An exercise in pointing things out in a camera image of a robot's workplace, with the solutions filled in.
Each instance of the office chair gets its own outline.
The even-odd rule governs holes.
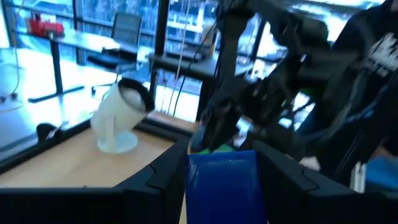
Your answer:
[[[141,16],[117,12],[113,22],[111,37],[116,41],[122,41],[138,46],[139,35],[141,32],[141,22]],[[112,51],[107,49],[103,49],[102,54],[88,56],[87,60],[95,65],[116,73],[116,79],[113,83],[95,85],[91,87],[92,95],[95,94],[96,87],[111,86],[118,81],[118,76],[121,71],[116,71],[116,68],[119,65],[137,65],[137,55],[135,55],[135,57],[133,57],[133,55],[131,55],[131,57],[122,57],[120,55],[113,55]]]

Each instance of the black device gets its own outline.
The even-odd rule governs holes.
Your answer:
[[[275,40],[289,52],[268,77],[249,83],[233,74],[238,39],[255,12],[270,23]],[[217,84],[202,114],[203,125],[192,137],[192,151],[219,148],[238,132],[238,120],[246,117],[254,128],[244,147],[250,149],[253,141],[261,140],[298,161],[335,153],[335,160],[322,167],[322,172],[346,182],[355,163],[367,162],[383,134],[392,128],[387,125],[382,129],[381,125],[386,124],[386,110],[396,111],[394,88],[381,91],[377,100],[360,108],[367,77],[358,66],[363,55],[332,50],[323,22],[284,10],[277,1],[223,1],[218,15],[224,47],[218,59]],[[373,43],[367,36],[368,28],[364,24],[357,26],[364,34],[365,49],[370,48]],[[311,101],[327,108],[333,121],[328,128],[299,134],[293,125],[286,128],[279,124],[282,117],[294,120],[297,111],[293,111],[292,101],[302,88],[312,88]]]

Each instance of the black cable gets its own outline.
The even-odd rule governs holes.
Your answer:
[[[201,48],[202,48],[203,45],[205,44],[205,40],[208,38],[208,36],[210,35],[210,33],[212,33],[212,30],[215,28],[216,24],[217,24],[217,19],[216,19],[216,21],[213,23],[213,25],[210,27],[210,30],[207,32],[205,38],[202,40],[202,42],[201,42],[199,48],[195,51],[195,53],[193,54],[193,57],[192,57],[191,60],[189,61],[189,64],[188,64],[188,67],[187,67],[187,71],[185,72],[186,74],[187,74],[187,73],[189,72],[189,70],[191,69],[191,65],[192,65],[194,59],[196,58],[197,54],[199,53],[199,51],[201,50]],[[175,110],[177,109],[178,99],[180,98],[181,91],[182,91],[182,87],[184,86],[186,77],[187,77],[187,76],[184,75],[183,78],[182,78],[182,83],[181,83],[180,89],[178,90],[177,99],[175,100],[173,116],[175,115]]]
[[[197,54],[199,53],[199,51],[201,50],[201,48],[202,48],[203,45],[205,44],[205,40],[208,38],[209,34],[211,33],[210,31],[213,30],[213,29],[215,28],[215,26],[217,25],[217,22],[225,16],[226,12],[228,12],[228,10],[229,10],[229,9],[231,8],[231,6],[235,3],[235,1],[236,1],[236,0],[231,1],[231,2],[229,3],[228,9],[225,10],[224,13],[222,13],[220,16],[218,16],[218,17],[216,18],[216,20],[214,21],[213,25],[211,26],[209,32],[207,32],[205,38],[203,39],[202,43],[200,44],[199,48],[198,48],[198,49],[196,50],[196,52],[193,54],[193,57],[191,58],[191,61],[189,61],[188,68],[187,68],[187,71],[186,71],[185,73],[188,73],[189,70],[191,69],[191,65],[192,65],[192,63],[193,63],[193,60],[196,58]],[[219,64],[219,60],[217,60],[217,65],[216,65],[215,73],[213,74],[213,78],[216,77],[216,71],[217,71],[217,69],[218,69],[218,64]],[[175,110],[177,109],[178,99],[180,98],[180,94],[181,94],[181,91],[182,91],[182,87],[184,86],[184,83],[185,83],[185,78],[186,78],[186,76],[184,75],[184,76],[183,76],[183,79],[182,79],[182,84],[181,84],[181,86],[180,86],[180,89],[178,90],[177,99],[175,100],[173,116],[175,116]]]

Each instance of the desk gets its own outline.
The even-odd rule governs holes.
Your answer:
[[[186,121],[171,118],[180,125]],[[87,129],[69,140],[0,175],[0,187],[113,187],[141,170],[173,142],[139,131],[135,150],[120,155],[101,152]],[[180,223],[186,223],[183,206]]]
[[[186,77],[194,78],[196,80],[202,81],[200,88],[200,96],[199,96],[199,105],[197,110],[197,118],[196,120],[200,120],[201,112],[206,108],[207,101],[209,99],[210,90],[212,88],[214,71],[216,69],[218,55],[215,55],[213,58],[205,60],[203,62],[192,63],[189,72],[188,65],[189,62],[182,61],[180,72],[184,74]],[[151,73],[150,73],[150,89],[149,93],[155,98],[156,96],[156,86],[158,81],[158,69],[164,69],[166,71],[177,73],[178,70],[178,59],[170,58],[166,56],[159,55],[149,55],[149,61],[151,64]],[[245,76],[247,72],[250,72],[253,69],[254,64],[250,63],[248,65],[236,65],[235,68],[235,76]]]
[[[19,29],[18,32],[27,34],[26,29]],[[135,45],[127,43],[116,42],[115,40],[109,37],[84,33],[77,30],[66,30],[64,37],[56,37],[53,40],[49,41],[50,41],[50,48],[51,48],[53,66],[54,66],[56,92],[54,94],[41,96],[39,98],[29,98],[29,102],[31,103],[38,103],[59,95],[64,95],[84,88],[83,86],[78,86],[71,88],[69,90],[63,89],[61,68],[60,68],[60,51],[58,47],[59,44],[76,47],[78,49],[90,50],[94,52],[101,52],[103,47],[107,49],[121,48],[128,52],[134,52],[134,53],[137,52],[138,60],[144,59],[145,55],[143,54],[149,54],[152,51],[152,49],[148,47],[137,47]]]

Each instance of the white speaker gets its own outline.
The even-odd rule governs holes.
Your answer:
[[[133,150],[138,139],[131,129],[154,108],[147,88],[135,80],[122,78],[111,87],[91,118],[99,149],[113,154]]]

